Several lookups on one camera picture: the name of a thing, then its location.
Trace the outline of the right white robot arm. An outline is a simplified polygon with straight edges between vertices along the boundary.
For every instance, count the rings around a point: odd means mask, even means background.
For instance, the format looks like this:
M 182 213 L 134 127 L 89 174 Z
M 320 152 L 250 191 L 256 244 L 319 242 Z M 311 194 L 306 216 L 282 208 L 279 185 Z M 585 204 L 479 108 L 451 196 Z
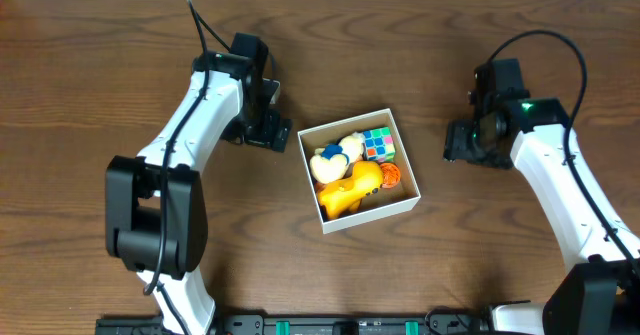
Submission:
M 474 71 L 470 119 L 447 130 L 444 158 L 516 169 L 534 191 L 559 244 L 567 274 L 543 304 L 490 308 L 484 329 L 498 334 L 636 334 L 639 238 L 617 215 L 581 154 L 556 98 L 533 99 L 515 59 Z

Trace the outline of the orange round disc toy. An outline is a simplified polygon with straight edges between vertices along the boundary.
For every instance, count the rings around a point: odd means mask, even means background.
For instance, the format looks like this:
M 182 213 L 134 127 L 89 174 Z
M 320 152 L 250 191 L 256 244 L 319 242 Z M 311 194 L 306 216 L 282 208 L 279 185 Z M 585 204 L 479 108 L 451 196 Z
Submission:
M 384 162 L 380 164 L 383 173 L 382 187 L 391 189 L 401 182 L 401 171 L 397 165 L 392 162 Z

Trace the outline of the multicolour puzzle cube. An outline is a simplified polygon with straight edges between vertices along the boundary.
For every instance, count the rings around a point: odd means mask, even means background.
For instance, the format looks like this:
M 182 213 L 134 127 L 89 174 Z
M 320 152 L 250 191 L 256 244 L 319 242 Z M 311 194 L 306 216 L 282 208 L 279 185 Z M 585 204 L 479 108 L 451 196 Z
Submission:
M 364 158 L 378 163 L 393 162 L 396 154 L 394 140 L 389 127 L 365 130 Z

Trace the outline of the plush yellow duck toy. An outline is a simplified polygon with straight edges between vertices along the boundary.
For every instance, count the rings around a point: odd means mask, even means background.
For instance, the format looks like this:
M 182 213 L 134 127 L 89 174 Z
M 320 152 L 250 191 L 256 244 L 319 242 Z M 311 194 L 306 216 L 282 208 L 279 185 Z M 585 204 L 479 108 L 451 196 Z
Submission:
M 309 160 L 313 178 L 321 184 L 329 184 L 344 177 L 350 165 L 361 160 L 364 153 L 365 137 L 354 132 L 338 143 L 317 148 Z

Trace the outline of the yellow dog figure toy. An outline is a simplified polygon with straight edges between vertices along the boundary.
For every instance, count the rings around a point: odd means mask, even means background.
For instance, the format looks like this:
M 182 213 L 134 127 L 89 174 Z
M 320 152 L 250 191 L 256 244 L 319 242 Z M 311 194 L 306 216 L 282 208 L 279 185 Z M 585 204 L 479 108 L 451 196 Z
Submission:
M 329 220 L 338 219 L 345 211 L 355 212 L 361 201 L 376 194 L 384 183 L 380 165 L 372 161 L 356 162 L 350 177 L 329 183 L 317 194 Z

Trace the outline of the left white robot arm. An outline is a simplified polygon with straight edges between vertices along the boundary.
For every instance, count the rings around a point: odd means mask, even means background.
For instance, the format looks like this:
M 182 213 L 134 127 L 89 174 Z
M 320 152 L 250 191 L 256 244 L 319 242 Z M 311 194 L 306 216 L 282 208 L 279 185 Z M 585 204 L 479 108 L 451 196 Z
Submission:
M 98 334 L 212 334 L 216 303 L 201 275 L 208 241 L 201 174 L 216 144 L 282 152 L 292 122 L 273 109 L 277 80 L 257 36 L 238 33 L 225 53 L 192 63 L 189 89 L 159 135 L 135 157 L 116 156 L 105 176 L 106 249 L 145 284 L 152 318 L 99 319 Z

